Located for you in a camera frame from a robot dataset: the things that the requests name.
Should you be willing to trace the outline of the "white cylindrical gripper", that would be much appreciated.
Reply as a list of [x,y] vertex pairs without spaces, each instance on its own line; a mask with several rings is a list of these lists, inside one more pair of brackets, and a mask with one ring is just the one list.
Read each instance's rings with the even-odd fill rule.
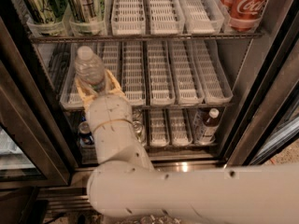
[[85,117],[91,131],[94,133],[100,127],[110,125],[116,121],[132,122],[132,107],[125,99],[125,93],[121,90],[119,81],[110,70],[106,70],[110,85],[109,95],[97,98],[97,93],[81,81],[75,78],[78,94],[86,111]]

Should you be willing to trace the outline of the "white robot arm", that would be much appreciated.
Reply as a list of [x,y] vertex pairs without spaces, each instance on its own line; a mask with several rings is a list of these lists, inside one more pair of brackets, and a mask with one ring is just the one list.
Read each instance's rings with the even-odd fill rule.
[[135,135],[119,82],[109,71],[105,77],[108,88],[101,93],[76,80],[98,162],[87,182],[97,212],[167,214],[197,224],[299,224],[298,164],[158,171]]

